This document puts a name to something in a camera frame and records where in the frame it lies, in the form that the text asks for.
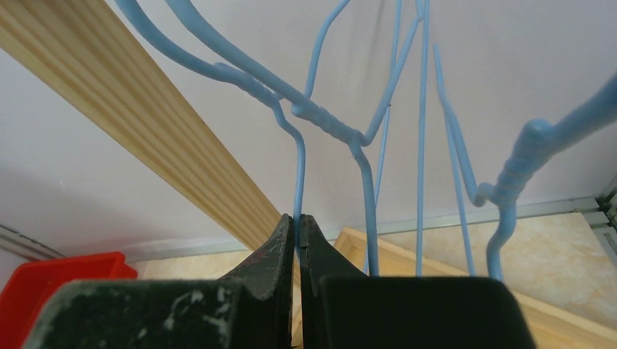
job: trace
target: wire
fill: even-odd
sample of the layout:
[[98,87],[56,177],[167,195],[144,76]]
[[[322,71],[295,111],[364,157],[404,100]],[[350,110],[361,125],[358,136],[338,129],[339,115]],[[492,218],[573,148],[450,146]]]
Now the wire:
[[317,76],[317,65],[319,64],[319,56],[322,54],[322,47],[324,46],[324,40],[326,34],[336,17],[343,11],[345,6],[349,4],[349,0],[342,0],[336,5],[335,9],[328,15],[322,27],[319,29],[315,45],[313,46],[313,53],[311,54],[311,63],[308,66],[308,75],[306,77],[306,87],[304,88],[304,96],[311,98],[313,95],[313,87],[315,86],[315,77]]
[[517,219],[516,201],[519,195],[533,174],[552,156],[617,121],[617,74],[612,76],[599,92],[555,125],[543,119],[528,121],[519,133],[512,153],[497,177],[497,183],[493,186],[483,182],[476,186],[461,128],[445,94],[437,45],[433,46],[433,52],[439,101],[452,135],[469,200],[475,206],[482,206],[490,200],[499,210],[499,224],[488,242],[486,257],[489,276],[503,280],[499,255],[501,247],[514,233]]
[[461,179],[458,176],[458,164],[456,163],[456,148],[452,141],[452,132],[445,123],[445,131],[447,133],[447,146],[450,150],[450,163],[452,165],[452,177],[454,180],[454,188],[456,192],[456,203],[458,205],[458,216],[461,219],[461,232],[463,234],[463,245],[465,246],[465,259],[467,261],[467,271],[470,276],[476,275],[474,266],[474,256],[471,253],[471,242],[469,240],[469,228],[467,227],[467,216],[465,215],[465,203],[463,203],[463,192],[461,190]]
[[418,224],[415,235],[415,275],[422,276],[422,249],[424,229],[424,138],[426,128],[426,70],[429,61],[429,7],[424,0],[422,9],[422,66],[420,76],[420,117],[418,122]]
[[[402,0],[397,0],[397,11],[394,19],[394,34],[392,35],[392,55],[390,58],[390,74],[392,68],[397,64],[397,53],[399,50],[399,31],[401,26]],[[383,131],[381,133],[381,148],[379,150],[379,163],[377,166],[377,177],[375,179],[375,209],[379,202],[379,188],[381,187],[381,175],[383,174],[383,160],[386,157],[386,143],[388,142],[388,129],[390,125],[390,105],[386,109],[386,116],[383,118]],[[364,273],[368,269],[368,245],[365,252]]]
[[379,276],[379,251],[377,246],[377,212],[375,209],[375,191],[373,190],[373,173],[370,164],[359,143],[349,145],[351,154],[360,167],[362,174],[362,192],[365,200],[365,219],[367,226],[368,270],[371,276]]
[[295,237],[295,252],[300,256],[300,218],[302,217],[302,200],[304,196],[304,176],[306,173],[306,146],[298,129],[290,124],[285,118],[281,103],[276,103],[272,108],[274,117],[279,126],[291,135],[295,141],[298,164],[295,178],[295,194],[293,199],[293,231]]
[[407,32],[407,38],[397,60],[394,73],[390,75],[389,82],[386,85],[384,93],[382,94],[377,110],[373,115],[373,120],[371,121],[366,134],[362,134],[358,130],[352,129],[343,122],[339,121],[336,117],[334,117],[334,115],[330,114],[324,108],[319,107],[287,82],[283,81],[277,75],[246,55],[238,47],[235,47],[231,42],[218,33],[197,12],[189,0],[166,0],[166,2],[182,24],[190,32],[192,32],[195,37],[206,44],[206,46],[218,53],[222,58],[226,59],[231,64],[249,73],[251,76],[254,76],[268,88],[288,99],[292,104],[298,105],[300,108],[300,113],[295,114],[297,117],[312,122],[329,135],[348,145],[351,144],[353,139],[359,138],[360,145],[363,147],[369,145],[373,141],[373,138],[378,131],[379,125],[385,115],[386,108],[390,103],[396,85],[399,81],[400,73],[405,66],[405,61],[411,49],[415,31],[418,27],[418,19],[416,18]]

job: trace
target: wooden board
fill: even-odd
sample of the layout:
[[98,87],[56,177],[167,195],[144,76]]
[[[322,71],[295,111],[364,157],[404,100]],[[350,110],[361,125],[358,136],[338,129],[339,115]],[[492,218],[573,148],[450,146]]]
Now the wooden board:
[[280,214],[104,0],[0,1],[0,47],[251,249]]
[[[366,235],[351,228],[341,231],[335,248],[358,268],[364,262]],[[379,241],[379,266],[382,276],[415,274],[415,253]],[[465,276],[462,270],[423,258],[426,276]],[[540,348],[617,348],[617,331],[580,316],[535,300],[518,292],[517,298],[536,344]]]

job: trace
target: blue wire hanger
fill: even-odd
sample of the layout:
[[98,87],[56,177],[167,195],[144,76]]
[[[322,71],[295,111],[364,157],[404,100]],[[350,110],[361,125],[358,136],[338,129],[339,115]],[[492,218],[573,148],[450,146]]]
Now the blue wire hanger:
[[[167,5],[175,13],[182,24],[222,58],[237,68],[225,63],[213,65],[193,56],[170,41],[147,18],[136,0],[116,0],[121,11],[134,25],[138,32],[155,48],[175,62],[208,78],[236,85],[252,95],[255,99],[272,109],[278,125],[291,135],[298,152],[298,167],[294,199],[295,231],[298,233],[298,223],[302,211],[304,175],[306,167],[306,149],[300,132],[284,117],[280,100],[287,99],[292,103],[292,113],[317,125],[334,138],[347,144],[359,165],[362,174],[362,187],[365,200],[365,219],[367,226],[367,263],[371,276],[378,276],[377,222],[375,208],[379,197],[383,159],[385,156],[388,125],[390,119],[390,102],[398,83],[405,61],[409,55],[415,32],[419,22],[423,21],[423,43],[421,62],[420,116],[418,127],[418,229],[416,236],[416,254],[422,260],[423,247],[423,176],[424,176],[424,139],[426,124],[426,80],[429,46],[429,0],[421,4],[416,0],[416,18],[407,30],[407,36],[397,58],[397,42],[401,12],[401,0],[397,2],[397,17],[395,21],[392,45],[391,70],[388,84],[381,96],[378,107],[365,133],[352,129],[339,121],[334,115],[310,100],[317,75],[319,56],[325,36],[335,18],[343,11],[349,0],[342,0],[323,23],[315,41],[311,63],[306,79],[305,92],[301,93],[287,82],[280,79],[258,62],[243,53],[231,42],[221,36],[195,9],[189,0],[166,0]],[[474,173],[469,162],[461,128],[458,125],[454,110],[447,101],[442,76],[439,50],[434,46],[435,69],[437,73],[437,92],[444,110],[446,133],[450,150],[453,180],[457,197],[461,230],[465,246],[467,268],[470,275],[475,274],[471,243],[463,205],[463,194],[458,169],[463,176],[463,183],[469,200],[475,206],[483,206],[487,200],[493,202],[499,210],[497,231],[491,237],[487,246],[487,264],[489,275],[502,280],[499,251],[514,232],[516,225],[516,200],[527,181],[535,171],[538,171],[554,154],[577,143],[591,133],[607,126],[617,119],[617,76],[614,76],[594,97],[585,102],[555,125],[543,119],[529,121],[521,131],[510,159],[506,162],[497,184],[486,182],[476,184]],[[370,165],[362,147],[368,146],[375,138],[381,125],[384,125],[378,174],[373,186],[373,176]],[[420,276],[422,263],[416,263],[416,275]]]
[[[611,77],[594,96],[555,125],[545,119],[528,121],[514,144],[510,158],[497,177],[497,184],[491,185],[483,182],[476,185],[458,119],[445,94],[441,57],[437,45],[433,46],[433,52],[437,74],[437,92],[444,111],[448,141],[451,143],[450,156],[453,173],[457,172],[454,159],[456,157],[463,174],[467,196],[473,205],[484,206],[486,201],[489,200],[498,207],[499,224],[497,231],[488,242],[486,259],[489,276],[503,280],[499,252],[501,247],[510,239],[516,227],[516,203],[519,195],[533,174],[549,162],[555,154],[575,145],[590,134],[617,120],[617,74]],[[455,173],[454,177],[457,197],[459,197],[462,195],[460,183],[458,183],[458,173]],[[462,218],[464,209],[461,208],[461,199],[458,200],[458,204],[459,212],[463,212],[461,213]]]
[[[197,12],[189,0],[167,0],[167,5],[175,13],[182,24],[184,24],[184,26],[192,32],[193,35],[195,35],[195,37],[204,42],[210,49],[217,52],[222,58],[238,67],[239,70],[224,63],[210,65],[209,63],[206,63],[181,49],[154,26],[154,24],[143,13],[135,0],[116,0],[116,2],[121,11],[135,26],[138,32],[150,44],[175,62],[180,63],[181,65],[211,79],[235,84],[240,89],[243,89],[262,102],[264,105],[273,108],[273,110],[275,110],[275,114],[282,115],[282,113],[278,113],[277,105],[282,97],[286,98],[292,102],[292,107],[295,111],[294,115],[312,122],[326,133],[341,140],[349,146],[351,153],[358,163],[362,173],[362,184],[365,196],[365,219],[367,223],[367,244],[369,250],[369,269],[371,276],[377,276],[378,249],[377,223],[375,218],[374,202],[375,194],[372,172],[369,162],[362,151],[362,147],[369,145],[373,141],[378,128],[381,125],[386,109],[390,104],[394,89],[396,88],[400,74],[409,54],[413,37],[418,27],[418,19],[416,18],[416,20],[413,21],[407,32],[407,38],[405,39],[402,50],[399,54],[397,64],[394,66],[394,69],[390,74],[389,82],[386,85],[377,110],[373,115],[373,119],[370,122],[367,131],[362,134],[360,131],[352,129],[343,122],[339,121],[324,108],[319,107],[304,94],[294,89],[287,82],[281,80],[271,71],[268,71],[265,67],[243,53],[242,50],[235,47],[231,42],[227,41]],[[340,8],[338,13],[340,13],[342,7],[346,5],[346,1],[343,1],[342,4],[343,6],[339,4],[337,7],[337,9]],[[296,135],[295,132],[292,132],[292,136],[296,139],[296,143],[300,144],[302,142],[299,141],[300,138],[298,138],[298,135]],[[298,168],[303,173],[303,161],[300,161],[301,148],[303,147],[298,146]],[[298,200],[298,195],[296,195],[296,203],[298,202],[301,203],[301,200]]]

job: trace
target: beige tile floor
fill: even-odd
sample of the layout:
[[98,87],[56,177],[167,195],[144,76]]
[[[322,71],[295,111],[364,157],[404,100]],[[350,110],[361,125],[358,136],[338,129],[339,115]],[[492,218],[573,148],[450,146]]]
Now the beige tile floor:
[[[469,226],[478,273],[486,274],[485,247],[496,223]],[[415,251],[415,232],[381,236]],[[466,270],[460,227],[424,234],[424,253]],[[218,278],[250,253],[228,252],[135,263],[142,279]],[[514,290],[617,328],[617,270],[579,213],[519,220],[502,251],[503,274]],[[300,306],[294,289],[294,313]]]

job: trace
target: red container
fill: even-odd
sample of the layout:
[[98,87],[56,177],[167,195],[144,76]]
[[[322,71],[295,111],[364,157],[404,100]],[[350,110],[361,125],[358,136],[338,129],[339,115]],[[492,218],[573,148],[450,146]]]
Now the red container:
[[0,294],[0,346],[20,348],[45,302],[76,279],[137,278],[120,252],[20,265]]

